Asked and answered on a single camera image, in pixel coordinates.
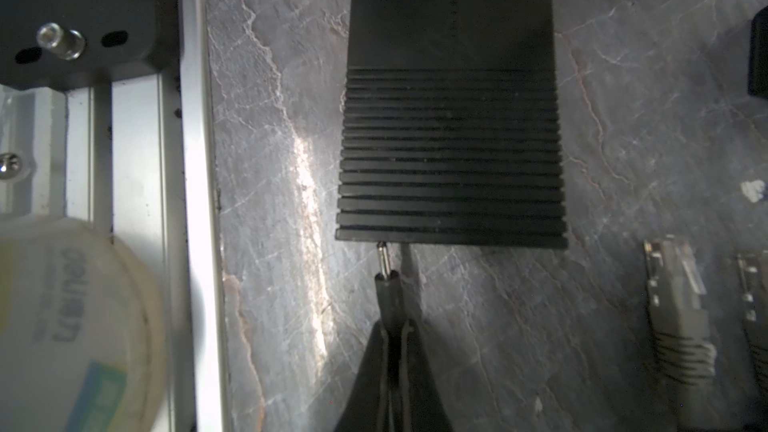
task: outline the gray marble surface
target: gray marble surface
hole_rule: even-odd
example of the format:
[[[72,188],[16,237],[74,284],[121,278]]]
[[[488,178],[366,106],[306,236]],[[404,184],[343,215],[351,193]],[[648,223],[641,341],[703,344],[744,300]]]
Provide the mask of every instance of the gray marble surface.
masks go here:
[[[207,0],[234,429],[331,430],[378,317],[371,244],[336,242],[350,0]],[[714,427],[759,413],[736,250],[768,245],[768,0],[554,0],[566,252],[396,248],[456,431],[673,430],[641,241],[687,236],[719,349]]]

